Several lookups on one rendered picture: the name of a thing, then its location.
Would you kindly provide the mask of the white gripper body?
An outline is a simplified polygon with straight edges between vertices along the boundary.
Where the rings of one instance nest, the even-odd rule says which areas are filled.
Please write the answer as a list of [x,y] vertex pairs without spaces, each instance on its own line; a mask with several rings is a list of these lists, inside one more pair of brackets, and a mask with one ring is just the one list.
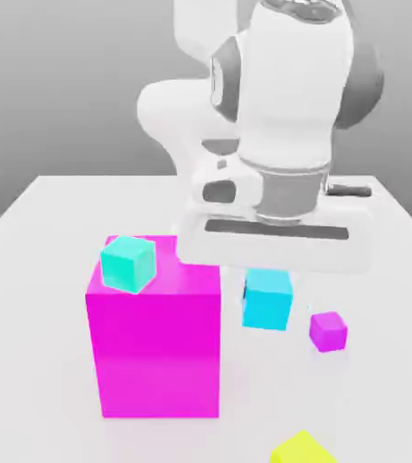
[[249,208],[189,203],[178,225],[184,263],[349,274],[370,265],[373,217],[361,206],[321,202],[300,222],[261,223]]

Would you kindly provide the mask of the small cyan cube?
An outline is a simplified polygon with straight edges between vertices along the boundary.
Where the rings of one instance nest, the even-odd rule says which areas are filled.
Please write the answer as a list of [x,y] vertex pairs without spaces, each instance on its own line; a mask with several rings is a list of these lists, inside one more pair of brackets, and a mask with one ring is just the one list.
[[243,292],[242,325],[285,331],[293,304],[287,271],[248,269]]

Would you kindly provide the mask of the small purple cube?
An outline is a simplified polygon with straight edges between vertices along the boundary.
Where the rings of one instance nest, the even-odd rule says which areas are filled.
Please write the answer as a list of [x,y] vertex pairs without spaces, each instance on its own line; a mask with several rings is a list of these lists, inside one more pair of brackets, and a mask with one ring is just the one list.
[[347,335],[348,327],[337,312],[311,315],[309,336],[320,353],[343,350]]

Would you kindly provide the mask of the small turquoise cube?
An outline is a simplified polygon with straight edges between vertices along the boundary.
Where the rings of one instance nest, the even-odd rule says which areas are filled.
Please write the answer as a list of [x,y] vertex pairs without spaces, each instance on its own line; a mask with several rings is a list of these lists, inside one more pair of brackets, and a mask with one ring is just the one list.
[[105,286],[137,294],[156,276],[155,243],[116,237],[101,251],[100,266]]

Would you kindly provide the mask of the small yellow cube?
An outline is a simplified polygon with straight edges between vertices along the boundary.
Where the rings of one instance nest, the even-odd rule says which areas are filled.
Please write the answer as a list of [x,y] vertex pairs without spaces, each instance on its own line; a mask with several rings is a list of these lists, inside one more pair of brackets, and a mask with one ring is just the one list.
[[324,446],[302,430],[274,448],[269,463],[338,463]]

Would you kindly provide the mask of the large magenta box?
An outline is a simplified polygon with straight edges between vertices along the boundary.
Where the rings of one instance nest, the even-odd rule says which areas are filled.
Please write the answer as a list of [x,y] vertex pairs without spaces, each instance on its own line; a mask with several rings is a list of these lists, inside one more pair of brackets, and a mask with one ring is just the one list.
[[85,300],[105,418],[220,414],[220,269],[184,264],[173,235],[152,235],[156,277],[140,293],[95,268]]

